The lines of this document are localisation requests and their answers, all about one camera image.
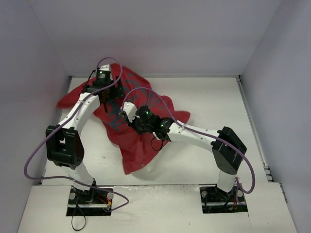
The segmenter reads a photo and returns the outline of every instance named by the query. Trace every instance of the metal bolt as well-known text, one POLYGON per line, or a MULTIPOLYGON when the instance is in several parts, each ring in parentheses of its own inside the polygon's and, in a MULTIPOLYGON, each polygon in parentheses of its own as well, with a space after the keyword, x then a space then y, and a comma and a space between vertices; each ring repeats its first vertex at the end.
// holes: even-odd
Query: metal bolt
POLYGON ((70 193, 69 194, 69 200, 73 200, 73 199, 75 199, 75 197, 76 197, 75 193, 70 193))
POLYGON ((206 195, 207 195, 207 191, 203 191, 203 192, 201 193, 201 196, 202 196, 203 198, 205 198, 206 195))
POLYGON ((241 190, 238 190, 238 197, 239 198, 243 197, 243 192, 241 190))
POLYGON ((112 199, 113 199, 113 193, 108 193, 108 194, 107 194, 107 198, 108 198, 109 200, 112 200, 112 199))

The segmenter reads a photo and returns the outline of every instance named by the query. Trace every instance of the white wall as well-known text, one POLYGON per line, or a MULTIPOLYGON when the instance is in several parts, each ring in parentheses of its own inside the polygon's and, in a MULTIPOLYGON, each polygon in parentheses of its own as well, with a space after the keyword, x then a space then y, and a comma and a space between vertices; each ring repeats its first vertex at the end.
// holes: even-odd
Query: white wall
POLYGON ((283 0, 242 77, 272 175, 311 232, 311 1, 283 0))
POLYGON ((29 0, 62 62, 145 75, 242 74, 281 0, 29 0))
MULTIPOLYGON (((1 0, 0 22, 0 232, 15 233, 32 186, 24 163, 55 118, 68 78, 26 0, 1 0)), ((42 174, 44 154, 31 174, 42 174)))

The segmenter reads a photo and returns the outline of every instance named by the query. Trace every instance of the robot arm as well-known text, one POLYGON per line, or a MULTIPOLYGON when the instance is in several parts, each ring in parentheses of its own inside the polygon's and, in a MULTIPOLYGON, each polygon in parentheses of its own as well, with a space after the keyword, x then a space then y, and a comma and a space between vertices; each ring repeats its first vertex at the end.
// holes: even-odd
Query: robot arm
POLYGON ((231 191, 234 181, 242 162, 242 158, 234 150, 227 147, 224 143, 213 138, 200 135, 198 133, 185 130, 187 128, 199 131, 208 132, 213 136, 222 138, 233 144, 243 154, 246 153, 246 146, 237 137, 231 128, 224 127, 222 130, 207 130, 194 126, 186 125, 182 122, 176 124, 171 118, 160 118, 154 115, 148 106, 142 106, 139 109, 132 103, 126 102, 124 105, 123 115, 128 119, 128 125, 131 126, 137 133, 152 133, 158 140, 168 140, 172 142, 186 142, 204 148, 213 153, 217 167, 220 169, 220 174, 217 182, 217 190, 224 194, 231 191))
MULTIPOLYGON (((108 89, 108 91, 99 92, 95 96, 91 96, 85 102, 83 99, 90 93, 107 86, 112 83, 110 76, 110 67, 102 66, 97 71, 97 78, 92 85, 86 85, 78 102, 75 104, 71 112, 63 121, 71 116, 78 106, 83 103, 81 109, 75 114, 60 131, 47 141, 47 156, 55 165, 60 166, 68 176, 82 183, 96 186, 95 179, 88 173, 84 163, 84 148, 80 139, 81 131, 85 126, 91 114, 103 103, 105 105, 109 98, 118 98, 124 95, 121 83, 118 87, 108 89)), ((216 190, 220 195, 225 195, 231 191, 235 177, 237 175, 242 158, 231 148, 218 140, 212 139, 198 133, 185 130, 176 124, 169 117, 160 118, 154 115, 148 106, 142 106, 139 109, 132 103, 126 102, 122 114, 128 120, 128 126, 132 127, 138 134, 152 133, 158 140, 167 140, 172 142, 186 142, 213 153, 216 164, 220 169, 220 175, 217 182, 216 190)), ((179 124, 187 126, 199 132, 208 131, 209 134, 220 137, 235 147, 242 153, 246 152, 246 146, 236 136, 232 129, 224 127, 220 131, 200 129, 179 122, 179 124)), ((57 126, 49 126, 46 130, 46 136, 53 132, 57 126)), ((73 186, 82 191, 90 190, 89 187, 74 183, 73 186)))
MULTIPOLYGON (((83 163, 84 148, 80 139, 80 135, 87 120, 92 113, 101 105, 105 106, 105 103, 109 99, 120 98, 124 96, 124 91, 121 82, 118 82, 118 86, 111 87, 110 89, 99 92, 96 95, 89 97, 86 101, 83 101, 90 93, 99 90, 105 86, 113 83, 111 76, 110 65, 101 66, 97 70, 96 79, 91 85, 84 86, 82 94, 70 113, 58 123, 57 126, 49 126, 46 129, 46 136, 53 132, 59 125, 63 124, 70 116, 72 116, 79 105, 82 103, 82 107, 75 114, 75 116, 53 137, 51 137, 47 145, 47 157, 48 160, 53 161, 56 166, 60 166, 68 176, 82 183, 95 186, 95 179, 88 173, 86 166, 83 163)), ((90 190, 89 187, 73 183, 73 186, 82 191, 90 190)))

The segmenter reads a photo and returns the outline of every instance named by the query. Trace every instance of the white floor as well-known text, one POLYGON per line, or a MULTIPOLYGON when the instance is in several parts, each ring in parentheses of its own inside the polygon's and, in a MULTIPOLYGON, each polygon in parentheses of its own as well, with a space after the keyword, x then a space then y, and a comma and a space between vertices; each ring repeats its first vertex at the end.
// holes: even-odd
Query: white floor
MULTIPOLYGON (((72 80, 72 90, 86 79, 72 80)), ((268 183, 262 160, 234 78, 149 78, 155 91, 172 98, 176 110, 191 113, 190 124, 205 129, 231 127, 247 146, 246 156, 256 174, 255 191, 246 195, 248 213, 203 214, 199 184, 215 184, 219 170, 213 155, 192 145, 169 143, 144 169, 125 175, 118 147, 108 140, 94 116, 82 131, 85 165, 97 184, 110 186, 130 199, 112 216, 87 217, 82 232, 211 232, 295 233, 282 191, 268 183)), ((69 111, 63 111, 63 117, 69 111)), ((66 175, 48 162, 45 176, 66 175)), ((238 176, 248 189, 251 176, 245 163, 238 176)), ((19 233, 73 232, 66 217, 71 183, 46 180, 32 188, 19 233)), ((123 203, 117 196, 113 206, 123 203)), ((83 220, 74 221, 79 227, 83 220)))
MULTIPOLYGON (((111 216, 86 217, 83 233, 296 233, 280 186, 259 183, 248 213, 203 214, 198 185, 116 186, 130 203, 111 216)), ((70 233, 70 186, 34 186, 18 233, 70 233)), ((113 207, 124 202, 114 197, 113 207)), ((80 228, 82 217, 74 218, 80 228)))

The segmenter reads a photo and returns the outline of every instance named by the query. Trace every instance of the crumpled red cloth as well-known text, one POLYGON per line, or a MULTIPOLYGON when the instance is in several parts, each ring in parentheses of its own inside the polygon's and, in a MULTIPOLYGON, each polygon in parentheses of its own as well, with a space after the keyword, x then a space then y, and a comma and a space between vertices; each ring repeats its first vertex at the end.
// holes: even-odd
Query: crumpled red cloth
MULTIPOLYGON (((111 64, 111 72, 113 77, 119 76, 120 66, 118 64, 111 64)), ((151 89, 151 85, 146 79, 126 67, 123 67, 121 82, 125 94, 136 87, 147 87, 151 89)), ((81 84, 65 95, 57 103, 57 108, 73 107, 77 102, 84 85, 85 83, 81 84)), ((162 96, 162 98, 165 100, 171 113, 176 119, 185 123, 189 120, 189 112, 175 111, 172 100, 167 96, 162 96)), ((155 139, 152 141, 151 146, 151 140, 154 138, 152 134, 143 133, 142 135, 139 135, 131 127, 127 126, 126 120, 120 114, 122 101, 123 99, 110 100, 107 103, 108 113, 105 112, 104 106, 101 104, 101 106, 94 111, 94 115, 103 122, 109 140, 120 147, 123 169, 125 174, 129 174, 141 169, 152 161, 152 159, 158 154, 158 151, 155 151, 152 146, 155 149, 159 149, 161 147, 161 141, 155 139)), ((126 101, 132 102, 137 108, 148 105, 155 115, 159 115, 160 117, 170 117, 162 101, 148 90, 138 90, 130 94, 126 101)))

